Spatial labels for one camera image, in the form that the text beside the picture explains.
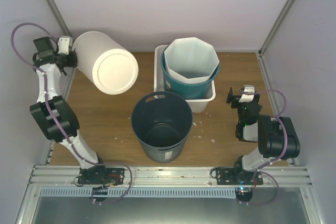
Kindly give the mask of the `white cylindrical bin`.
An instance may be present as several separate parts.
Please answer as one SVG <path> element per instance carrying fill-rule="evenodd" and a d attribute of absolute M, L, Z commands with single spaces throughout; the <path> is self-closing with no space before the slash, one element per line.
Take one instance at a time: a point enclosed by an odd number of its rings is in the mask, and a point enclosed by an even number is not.
<path fill-rule="evenodd" d="M 136 82 L 139 66 L 132 53 L 108 35 L 89 31 L 73 44 L 81 71 L 101 92 L 122 94 Z"/>

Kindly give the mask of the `dark grey round bin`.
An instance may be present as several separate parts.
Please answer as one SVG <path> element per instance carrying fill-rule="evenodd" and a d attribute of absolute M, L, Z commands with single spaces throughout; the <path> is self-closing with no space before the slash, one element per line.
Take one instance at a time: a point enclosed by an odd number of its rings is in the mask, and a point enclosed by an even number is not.
<path fill-rule="evenodd" d="M 134 107 L 131 125 L 148 158 L 169 163 L 182 152 L 193 126 L 193 113 L 181 96 L 152 92 Z"/>

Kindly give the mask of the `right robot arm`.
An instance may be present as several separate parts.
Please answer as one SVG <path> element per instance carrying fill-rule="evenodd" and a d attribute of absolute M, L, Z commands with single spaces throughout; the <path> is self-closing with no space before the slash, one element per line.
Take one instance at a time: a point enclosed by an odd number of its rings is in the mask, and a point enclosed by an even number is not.
<path fill-rule="evenodd" d="M 254 86 L 245 85 L 234 95 L 230 89 L 226 103 L 237 110 L 238 122 L 235 136 L 241 142 L 255 142 L 256 149 L 241 156 L 233 168 L 225 172 L 239 185 L 261 183 L 261 169 L 281 160 L 296 158 L 300 153 L 298 140 L 292 120 L 281 114 L 262 115 L 259 104 L 260 94 L 277 90 L 255 91 Z"/>

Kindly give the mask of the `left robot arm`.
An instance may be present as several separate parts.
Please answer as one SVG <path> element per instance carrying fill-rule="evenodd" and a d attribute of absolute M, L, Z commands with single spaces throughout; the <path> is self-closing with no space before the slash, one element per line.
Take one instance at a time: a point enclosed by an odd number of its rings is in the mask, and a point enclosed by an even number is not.
<path fill-rule="evenodd" d="M 76 68 L 78 63 L 72 44 L 69 36 L 34 40 L 37 52 L 33 55 L 33 68 L 38 75 L 39 95 L 29 110 L 45 137 L 64 146 L 76 158 L 80 175 L 103 184 L 108 179 L 108 171 L 98 154 L 83 140 L 79 121 L 60 94 L 60 77 L 65 74 L 65 68 Z"/>

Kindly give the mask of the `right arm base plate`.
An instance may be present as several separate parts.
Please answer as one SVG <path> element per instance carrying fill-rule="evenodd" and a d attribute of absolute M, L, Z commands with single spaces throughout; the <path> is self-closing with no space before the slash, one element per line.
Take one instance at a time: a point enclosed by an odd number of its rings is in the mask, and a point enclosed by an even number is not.
<path fill-rule="evenodd" d="M 217 185 L 254 186 L 263 185 L 260 172 L 248 172 L 238 168 L 214 167 L 209 171 L 211 178 L 216 179 Z"/>

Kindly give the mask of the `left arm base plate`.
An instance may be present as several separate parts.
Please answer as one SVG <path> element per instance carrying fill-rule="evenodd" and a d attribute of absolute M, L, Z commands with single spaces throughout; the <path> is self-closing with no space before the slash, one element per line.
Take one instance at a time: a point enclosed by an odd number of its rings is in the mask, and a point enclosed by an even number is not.
<path fill-rule="evenodd" d="M 78 187 L 84 185 L 101 185 L 103 187 L 122 185 L 124 172 L 124 168 L 106 168 L 104 166 L 81 168 L 73 183 Z"/>

